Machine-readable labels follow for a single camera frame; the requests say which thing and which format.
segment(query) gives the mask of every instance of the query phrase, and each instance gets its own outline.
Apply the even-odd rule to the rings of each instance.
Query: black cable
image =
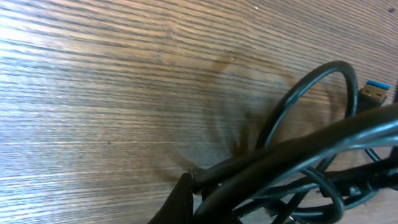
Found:
[[[312,85],[333,72],[341,72],[346,80],[346,119],[307,136],[270,146],[287,111]],[[274,223],[283,223],[289,216],[306,223],[334,223],[342,217],[344,209],[364,203],[381,187],[398,183],[398,177],[394,175],[378,175],[398,167],[392,154],[390,159],[380,160],[370,149],[386,144],[398,145],[398,104],[354,116],[357,103],[356,75],[348,63],[330,62],[314,69],[281,99],[270,114],[257,140],[256,151],[239,159],[224,161],[195,177],[194,192],[220,185],[206,194],[205,200],[194,213],[193,220],[197,223],[214,221],[217,217],[230,214],[244,200],[253,198],[252,202],[235,209],[234,214],[242,217],[265,207],[278,213]],[[354,149],[367,149],[376,163],[321,174],[331,164],[336,153]],[[319,160],[322,161],[315,170],[311,165]],[[307,177],[278,189],[270,188],[296,172],[303,172]],[[316,187],[331,197],[333,203],[321,207],[297,208],[307,192]],[[343,201],[340,195],[342,192],[354,192],[355,195],[349,195]],[[287,194],[295,196],[285,204],[280,198]]]

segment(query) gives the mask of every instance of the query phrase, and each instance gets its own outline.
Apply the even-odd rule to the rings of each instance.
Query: wood grain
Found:
[[[315,67],[345,60],[360,83],[394,84],[392,7],[2,0],[0,223],[147,223],[183,171],[252,150],[268,112]],[[343,83],[316,84],[275,141],[341,119]],[[365,162],[348,152],[332,169]],[[341,223],[396,223],[397,199],[385,190]],[[245,221],[270,222],[263,211]]]

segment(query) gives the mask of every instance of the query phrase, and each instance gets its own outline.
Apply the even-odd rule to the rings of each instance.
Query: brown wood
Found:
[[[2,0],[0,223],[147,223],[184,170],[252,150],[268,112],[313,68],[345,60],[360,83],[395,84],[393,7]],[[276,141],[341,119],[343,83],[315,85]],[[344,153],[332,169],[364,162]],[[383,190],[341,223],[396,223],[397,201]],[[245,221],[270,222],[263,211]]]

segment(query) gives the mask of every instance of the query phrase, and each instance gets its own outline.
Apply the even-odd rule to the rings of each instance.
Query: metal usb connector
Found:
[[[389,85],[369,80],[366,85],[363,86],[361,94],[368,96],[378,103],[382,103],[386,99],[388,89],[390,89]]]

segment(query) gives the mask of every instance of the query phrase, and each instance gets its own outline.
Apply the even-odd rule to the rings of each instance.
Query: blue usb connector tip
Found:
[[[389,90],[391,88],[390,85],[387,85],[387,84],[384,84],[384,83],[375,82],[375,81],[372,81],[372,80],[368,80],[366,82],[366,84],[370,85],[370,86],[374,86],[374,87],[380,88],[380,89],[383,89],[383,90]]]

